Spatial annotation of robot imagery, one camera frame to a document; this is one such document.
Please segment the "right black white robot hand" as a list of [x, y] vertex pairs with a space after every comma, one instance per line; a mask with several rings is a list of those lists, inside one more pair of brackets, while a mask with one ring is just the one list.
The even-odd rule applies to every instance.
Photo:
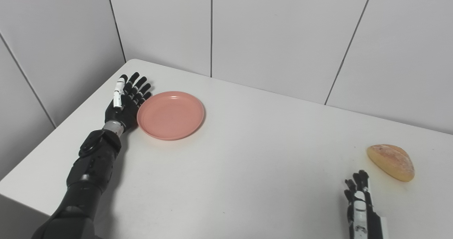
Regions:
[[388, 239], [387, 221], [374, 210], [369, 175], [364, 170], [345, 180], [350, 239]]

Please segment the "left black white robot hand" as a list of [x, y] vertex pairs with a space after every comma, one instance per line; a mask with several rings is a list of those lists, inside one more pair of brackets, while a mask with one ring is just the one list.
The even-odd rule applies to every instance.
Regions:
[[124, 131], [138, 125], [137, 115], [139, 108], [152, 96], [151, 84], [145, 76], [138, 72], [130, 77], [123, 74], [115, 84], [112, 101], [105, 111], [105, 120], [116, 121], [123, 126]]

